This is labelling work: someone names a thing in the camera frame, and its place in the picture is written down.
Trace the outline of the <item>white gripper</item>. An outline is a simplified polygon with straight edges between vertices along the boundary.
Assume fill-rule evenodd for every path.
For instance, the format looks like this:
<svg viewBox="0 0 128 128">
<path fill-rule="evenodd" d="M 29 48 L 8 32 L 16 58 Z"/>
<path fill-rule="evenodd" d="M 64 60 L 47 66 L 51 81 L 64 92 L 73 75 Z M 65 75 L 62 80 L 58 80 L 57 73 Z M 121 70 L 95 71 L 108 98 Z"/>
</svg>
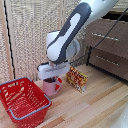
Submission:
<svg viewBox="0 0 128 128">
<path fill-rule="evenodd" d="M 38 77 L 42 80 L 48 79 L 48 82 L 52 82 L 53 77 L 53 82 L 55 82 L 58 78 L 58 75 L 67 73 L 69 69 L 70 64 L 68 62 L 63 62 L 59 65 L 50 65 L 49 63 L 42 64 L 38 66 Z"/>
</svg>

